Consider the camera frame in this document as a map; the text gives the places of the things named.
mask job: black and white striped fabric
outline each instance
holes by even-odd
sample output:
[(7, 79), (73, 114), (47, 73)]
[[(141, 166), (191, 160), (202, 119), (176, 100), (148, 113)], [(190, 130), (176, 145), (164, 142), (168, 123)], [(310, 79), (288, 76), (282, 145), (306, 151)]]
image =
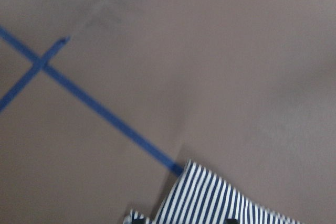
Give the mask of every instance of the black and white striped fabric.
[(252, 202), (217, 174), (193, 161), (187, 162), (155, 219), (148, 223), (224, 224), (225, 219), (237, 219), (240, 224), (300, 223)]

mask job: striped towel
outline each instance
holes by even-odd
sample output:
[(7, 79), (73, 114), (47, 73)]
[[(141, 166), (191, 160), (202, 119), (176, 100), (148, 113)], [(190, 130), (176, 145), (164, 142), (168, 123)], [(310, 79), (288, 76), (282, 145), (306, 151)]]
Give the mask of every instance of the striped towel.
[(154, 220), (133, 210), (127, 218), (129, 224), (139, 220), (144, 224), (224, 224), (226, 219), (236, 219), (240, 224), (300, 224), (252, 202), (217, 174), (191, 160)]

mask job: blue line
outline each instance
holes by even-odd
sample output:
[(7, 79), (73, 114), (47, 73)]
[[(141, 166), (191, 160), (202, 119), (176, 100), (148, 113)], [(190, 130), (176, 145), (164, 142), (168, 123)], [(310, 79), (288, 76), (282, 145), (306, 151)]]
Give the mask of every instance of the blue line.
[[(19, 51), (30, 61), (35, 62), (39, 59), (39, 57), (30, 49), (28, 49), (23, 43), (18, 41), (14, 36), (5, 31), (1, 30), (0, 27), (0, 36), (5, 37), (6, 41), (12, 45), (14, 48), (19, 48)], [(158, 160), (161, 164), (166, 166), (171, 172), (175, 175), (180, 176), (183, 172), (183, 168), (175, 163), (171, 158), (169, 158), (163, 151), (158, 149), (155, 145), (153, 145), (149, 140), (145, 137), (141, 136), (131, 127), (129, 127), (126, 123), (124, 123), (121, 119), (119, 119), (116, 115), (114, 115), (111, 111), (106, 109), (102, 104), (92, 98), (89, 94), (81, 90), (77, 85), (71, 82), (67, 77), (65, 77), (62, 73), (57, 71), (52, 66), (46, 63), (44, 65), (44, 71), (51, 76), (54, 80), (56, 80), (61, 86), (66, 88), (70, 93), (76, 96), (79, 100), (85, 103), (88, 107), (93, 109), (96, 113), (98, 113), (101, 117), (106, 119), (110, 124), (116, 127), (119, 131), (121, 131), (124, 135), (128, 136), (133, 142), (135, 142), (138, 146), (143, 148), (146, 152), (152, 155), (156, 160)]]
[(41, 59), (34, 62), (33, 66), (15, 83), (14, 86), (1, 98), (0, 113), (7, 105), (22, 91), (22, 89), (33, 79), (33, 77), (45, 66), (45, 64), (67, 43), (69, 38), (60, 39), (43, 55)]

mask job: blue tape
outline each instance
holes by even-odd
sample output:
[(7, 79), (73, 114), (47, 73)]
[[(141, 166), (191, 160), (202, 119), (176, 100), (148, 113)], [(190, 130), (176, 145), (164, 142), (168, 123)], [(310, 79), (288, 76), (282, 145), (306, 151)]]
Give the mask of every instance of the blue tape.
[[(1, 27), (0, 27), (0, 36), (3, 37), (15, 49), (19, 50), (30, 61), (36, 62), (37, 60), (39, 60), (39, 57), (32, 50), (30, 50), (23, 43), (18, 41), (9, 32), (7, 32), (4, 29), (1, 29)], [(147, 140), (145, 137), (141, 136), (139, 133), (137, 133), (135, 130), (129, 127), (125, 122), (119, 119), (111, 111), (106, 109), (98, 101), (93, 99), (89, 94), (81, 90), (77, 85), (71, 82), (62, 73), (57, 71), (52, 66), (48, 65), (48, 63), (44, 65), (43, 70), (54, 80), (56, 80), (61, 86), (66, 88), (70, 93), (76, 96), (79, 100), (85, 103), (88, 107), (94, 110), (101, 117), (106, 119), (110, 124), (116, 127), (124, 135), (130, 138), (134, 143), (143, 148), (147, 153), (149, 153), (162, 165), (166, 166), (171, 172), (173, 172), (177, 176), (180, 176), (182, 174), (183, 168), (180, 165), (175, 163), (163, 151), (158, 149), (149, 140)]]
[(45, 64), (67, 43), (69, 38), (60, 39), (43, 55), (41, 59), (34, 61), (33, 66), (15, 83), (14, 86), (1, 98), (0, 113), (7, 105), (22, 91), (22, 89), (33, 79), (33, 77), (45, 66)]

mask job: brown floor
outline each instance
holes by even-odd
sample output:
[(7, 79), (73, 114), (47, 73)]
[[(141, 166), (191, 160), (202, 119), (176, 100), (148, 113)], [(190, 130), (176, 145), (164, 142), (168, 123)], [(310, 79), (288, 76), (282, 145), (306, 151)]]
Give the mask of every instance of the brown floor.
[[(336, 0), (0, 0), (0, 25), (180, 164), (336, 221)], [(0, 95), (30, 63), (0, 41)], [(175, 177), (44, 73), (0, 114), (1, 223), (153, 215)]]

